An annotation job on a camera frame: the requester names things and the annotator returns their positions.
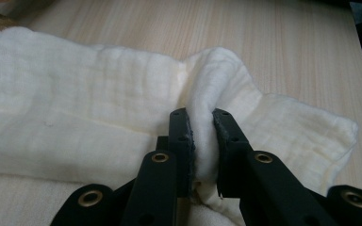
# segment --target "wooden table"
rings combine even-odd
[[[0,13],[68,40],[177,59],[230,49],[263,92],[357,121],[357,147],[336,184],[362,188],[362,52],[349,8],[309,0],[19,0]],[[49,224],[79,186],[0,175],[0,225]]]

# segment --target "metal rivet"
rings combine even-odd
[[[351,190],[342,190],[340,195],[342,196],[343,200],[345,200],[345,202],[354,205],[355,207],[362,208],[362,195],[357,194]]]
[[[169,160],[169,156],[164,153],[155,153],[152,155],[152,161],[154,162],[162,163],[166,162],[167,160]]]
[[[255,154],[255,160],[261,163],[271,163],[272,157],[264,153],[257,153]]]
[[[87,191],[78,198],[78,204],[83,207],[90,207],[100,202],[103,197],[104,194],[99,190]]]

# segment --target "muslin cloth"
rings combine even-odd
[[[180,107],[189,113],[196,190],[206,205],[191,208],[188,225],[243,225],[238,200],[217,196],[215,107],[233,114],[255,150],[277,154],[321,194],[356,143],[356,123],[261,93],[243,62],[223,48],[178,61],[22,27],[0,32],[0,173],[115,189],[137,175]]]

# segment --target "white cloth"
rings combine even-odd
[[[238,201],[221,200],[214,185],[215,107],[233,114],[255,150],[277,154],[321,194],[356,143],[353,121],[262,94],[239,58],[223,48],[180,62],[21,27],[0,32],[1,173],[116,188],[137,175],[156,137],[168,134],[170,112],[180,107],[187,108],[194,131],[196,180],[202,182],[197,191],[222,213],[194,206],[198,215],[191,214],[190,225],[232,224],[223,216],[243,224]]]

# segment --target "wood grain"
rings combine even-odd
[[[68,40],[177,59],[230,49],[263,92],[357,121],[357,147],[336,184],[362,188],[362,52],[347,7],[309,0],[24,0],[0,5],[0,12]]]

